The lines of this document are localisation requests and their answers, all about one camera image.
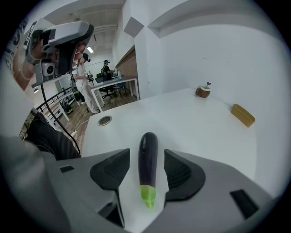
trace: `ceiling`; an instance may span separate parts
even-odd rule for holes
[[[63,14],[61,18],[51,18],[49,21],[55,25],[74,21],[85,21],[92,24],[95,29],[87,47],[90,46],[94,52],[97,52],[112,48],[120,11],[121,7],[114,5],[90,7]]]

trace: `camera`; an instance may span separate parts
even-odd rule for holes
[[[54,75],[55,63],[54,62],[42,63],[42,72],[43,72],[43,76]]]

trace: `woman in white outfit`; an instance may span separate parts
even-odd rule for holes
[[[89,82],[87,80],[86,69],[84,63],[88,61],[88,54],[83,53],[83,57],[80,60],[80,64],[77,69],[73,71],[73,78],[76,80],[76,86],[78,91],[84,96],[85,101],[92,113],[99,113],[97,105],[94,101]]]

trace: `metal plate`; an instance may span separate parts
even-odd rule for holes
[[[105,126],[112,120],[111,116],[104,116],[98,121],[99,126]]]

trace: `eggplant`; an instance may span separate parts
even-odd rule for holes
[[[140,177],[141,198],[149,209],[154,208],[156,198],[156,164],[158,156],[158,138],[145,133],[140,141],[138,152],[138,172]]]

